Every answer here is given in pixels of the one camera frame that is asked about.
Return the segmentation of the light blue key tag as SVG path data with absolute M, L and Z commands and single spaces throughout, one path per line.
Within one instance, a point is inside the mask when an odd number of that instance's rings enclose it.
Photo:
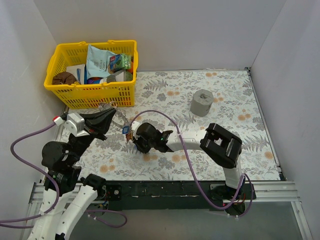
M 130 132 L 130 126 L 126 125 L 122 128 L 122 133 L 123 134 L 128 134 Z

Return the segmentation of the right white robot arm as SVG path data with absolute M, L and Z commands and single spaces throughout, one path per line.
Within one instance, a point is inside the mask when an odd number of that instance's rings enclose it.
M 239 161 L 243 142 L 222 126 L 211 123 L 207 129 L 178 133 L 173 130 L 161 132 L 150 123 L 134 121 L 132 129 L 132 142 L 138 151 L 146 154 L 155 149 L 161 153 L 173 153 L 183 150 L 183 146 L 187 150 L 202 150 L 222 167 L 230 198 L 237 199 L 245 192 L 240 182 L 242 170 Z

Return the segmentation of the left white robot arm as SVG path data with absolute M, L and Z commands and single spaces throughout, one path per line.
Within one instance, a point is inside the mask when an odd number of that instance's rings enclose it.
M 52 120 L 55 125 L 67 128 L 70 135 L 67 142 L 50 141 L 42 149 L 41 164 L 48 169 L 48 176 L 40 218 L 34 223 L 30 240 L 67 240 L 90 203 L 106 196 L 106 180 L 91 173 L 81 179 L 77 196 L 67 204 L 82 170 L 76 163 L 94 139 L 106 140 L 116 112 L 110 107 L 91 114 L 64 113 Z

